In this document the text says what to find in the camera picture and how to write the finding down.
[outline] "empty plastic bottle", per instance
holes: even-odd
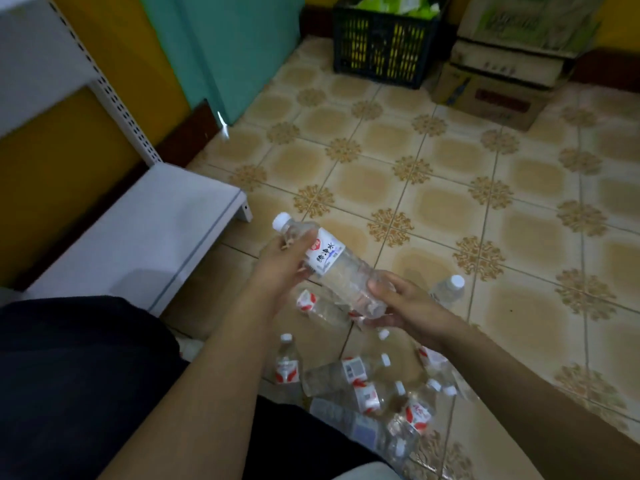
[[[310,229],[317,229],[316,242],[307,250],[307,264],[320,277],[322,284],[365,317],[380,318],[385,313],[386,304],[374,298],[367,287],[369,280],[382,282],[383,279],[331,233],[313,221],[297,222],[286,212],[277,215],[273,228],[283,234],[287,242]],[[383,282],[393,288],[388,281]]]
[[[290,333],[280,336],[280,348],[276,355],[276,384],[293,384],[300,387],[302,360]]]
[[[436,379],[429,379],[415,390],[409,391],[408,400],[402,410],[388,422],[387,428],[393,435],[410,437],[423,435],[427,424],[436,414],[437,393],[442,386]]]
[[[309,397],[345,389],[351,384],[370,381],[383,367],[389,367],[391,360],[387,354],[379,357],[346,357],[305,371],[302,389]]]
[[[316,397],[309,412],[320,421],[336,428],[348,439],[384,458],[396,471],[401,472],[414,450],[416,441],[392,435],[379,421],[345,409],[325,399]]]
[[[437,283],[429,290],[429,295],[445,308],[451,309],[453,304],[465,293],[465,279],[459,274]]]
[[[351,317],[347,311],[332,303],[327,298],[318,296],[309,290],[303,290],[296,301],[296,306],[301,312],[317,322],[336,328],[348,328],[351,325]]]
[[[324,396],[332,403],[359,413],[380,415],[396,397],[405,394],[402,381],[357,383]]]

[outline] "stacked cardboard boxes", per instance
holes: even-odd
[[[527,130],[588,49],[603,0],[471,0],[431,98]]]

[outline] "white bottle cap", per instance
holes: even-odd
[[[273,220],[272,226],[276,230],[276,232],[282,232],[282,228],[284,227],[284,224],[289,222],[289,220],[291,220],[291,216],[288,215],[288,213],[286,212],[281,212]]]
[[[465,287],[465,279],[459,274],[454,274],[447,282],[449,288],[453,290],[462,290]]]
[[[396,443],[396,456],[404,456],[404,447],[406,446],[406,441],[402,438],[398,438],[398,443]]]
[[[455,386],[446,386],[442,388],[442,391],[446,395],[456,395],[458,393],[458,389]]]
[[[434,389],[436,389],[436,391],[440,391],[440,389],[442,389],[442,386],[440,385],[440,383],[436,379],[429,379],[427,381],[427,385],[431,386]]]

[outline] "plastic crate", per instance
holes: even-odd
[[[353,8],[359,1],[333,7],[334,71],[419,88],[448,0],[429,0],[441,8],[432,20]]]

